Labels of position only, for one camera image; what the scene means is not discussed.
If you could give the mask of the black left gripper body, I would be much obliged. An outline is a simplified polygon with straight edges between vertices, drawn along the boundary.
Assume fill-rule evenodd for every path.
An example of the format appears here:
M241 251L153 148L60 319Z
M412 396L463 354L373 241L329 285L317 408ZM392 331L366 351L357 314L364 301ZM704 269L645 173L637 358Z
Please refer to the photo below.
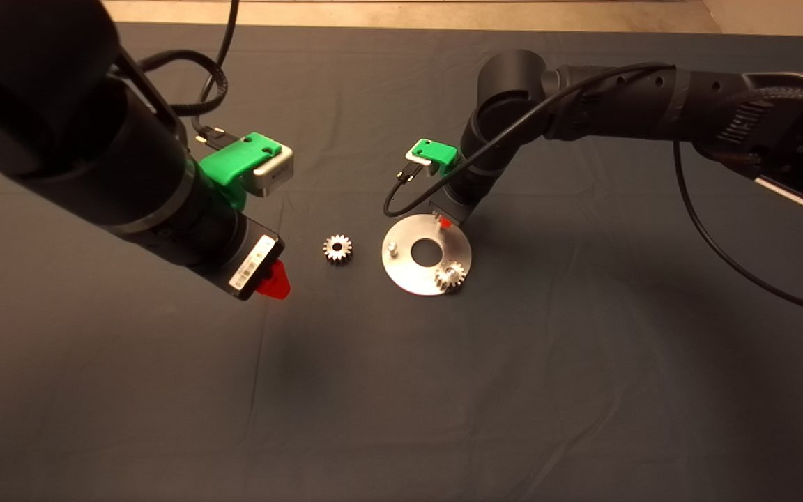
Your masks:
M217 249L188 269L238 300L257 294L262 271L281 260L284 239L268 227L234 212L233 229L217 242Z

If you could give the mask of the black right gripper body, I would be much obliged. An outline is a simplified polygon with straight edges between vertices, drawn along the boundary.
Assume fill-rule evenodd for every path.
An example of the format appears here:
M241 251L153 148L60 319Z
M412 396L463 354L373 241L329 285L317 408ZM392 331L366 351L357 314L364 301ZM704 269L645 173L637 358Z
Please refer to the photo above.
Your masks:
M431 196L431 209L455 226L462 226L487 195L487 184L452 181Z

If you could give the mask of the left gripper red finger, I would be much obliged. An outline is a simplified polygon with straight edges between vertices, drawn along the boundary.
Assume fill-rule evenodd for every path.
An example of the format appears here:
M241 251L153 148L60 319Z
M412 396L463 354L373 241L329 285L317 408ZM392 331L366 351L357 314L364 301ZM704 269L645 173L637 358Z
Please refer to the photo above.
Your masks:
M286 266L284 266L282 260L275 260L267 270L262 271L256 285L256 292L259 295L277 300L286 299L291 290L292 287L286 273Z

